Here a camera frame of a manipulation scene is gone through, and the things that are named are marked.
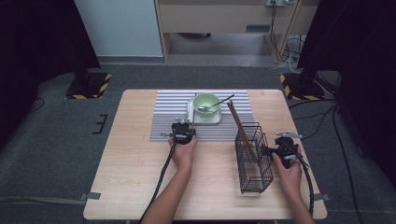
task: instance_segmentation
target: wire mesh basket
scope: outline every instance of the wire mesh basket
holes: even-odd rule
[[[265,134],[258,122],[242,123],[249,146],[238,131],[235,138],[241,192],[265,191],[273,181],[271,158]]]

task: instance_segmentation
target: electrical outlet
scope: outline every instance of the electrical outlet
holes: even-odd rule
[[[288,5],[288,2],[286,2],[285,0],[267,0],[267,4],[268,7],[272,7],[273,5],[275,5],[276,7],[285,7]]]

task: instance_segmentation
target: metal utensil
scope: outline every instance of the metal utensil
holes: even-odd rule
[[[215,104],[215,105],[219,105],[219,104],[223,103],[224,101],[231,99],[232,97],[234,97],[234,94],[231,95],[231,96],[229,96],[229,97],[227,97],[226,99],[224,99],[224,100],[218,102],[218,103]],[[215,105],[212,105],[212,106],[200,106],[200,107],[198,107],[198,110],[201,111],[201,112],[207,112],[207,111],[209,110],[209,108],[211,108],[211,107],[213,107],[213,106],[215,106]]]

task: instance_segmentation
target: gray carpet floor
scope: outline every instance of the gray carpet floor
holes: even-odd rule
[[[288,68],[194,67],[165,65],[104,65],[113,75],[101,99],[66,100],[73,74],[40,85],[32,113],[0,155],[0,197],[51,197],[77,200],[91,190],[111,124],[123,91],[128,89],[278,89]],[[288,101],[295,105],[299,101]],[[396,223],[396,190],[376,163],[360,156],[342,113],[329,109],[334,101],[298,105],[290,109],[311,168],[327,201],[329,215],[318,223],[359,223],[352,200],[338,129],[355,186],[364,223]],[[101,134],[96,122],[108,114]],[[83,223],[83,205],[0,203],[0,223]],[[125,223],[87,221],[87,223]],[[256,220],[235,223],[270,223]],[[292,223],[283,220],[279,223]]]

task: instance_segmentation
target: black tripod base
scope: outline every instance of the black tripod base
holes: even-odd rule
[[[315,82],[309,85],[301,86],[299,83],[299,74],[286,73],[280,76],[280,81],[285,89],[288,100],[323,100],[324,92]]]
[[[107,73],[89,73],[89,81],[75,77],[66,92],[66,99],[101,98],[105,93],[111,75]]]

